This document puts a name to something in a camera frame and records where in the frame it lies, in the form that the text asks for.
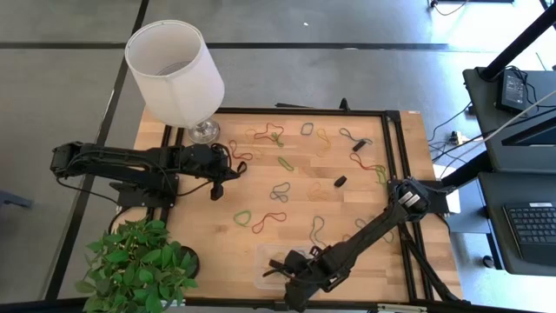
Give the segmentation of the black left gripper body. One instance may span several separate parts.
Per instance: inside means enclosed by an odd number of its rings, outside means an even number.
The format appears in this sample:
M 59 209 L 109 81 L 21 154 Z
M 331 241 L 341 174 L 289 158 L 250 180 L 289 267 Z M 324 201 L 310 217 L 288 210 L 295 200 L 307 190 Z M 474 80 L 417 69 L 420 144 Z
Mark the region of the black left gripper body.
M 181 173 L 201 178 L 223 178 L 231 168 L 228 148 L 220 143 L 181 147 Z

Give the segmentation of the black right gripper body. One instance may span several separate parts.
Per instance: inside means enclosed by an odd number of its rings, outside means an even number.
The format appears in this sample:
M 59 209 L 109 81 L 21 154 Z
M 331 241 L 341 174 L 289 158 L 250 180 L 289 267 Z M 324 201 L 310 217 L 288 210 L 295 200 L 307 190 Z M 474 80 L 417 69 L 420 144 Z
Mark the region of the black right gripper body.
M 297 283 L 336 283 L 343 280 L 343 248 L 312 247 L 308 256 L 290 250 L 284 260 L 284 272 Z

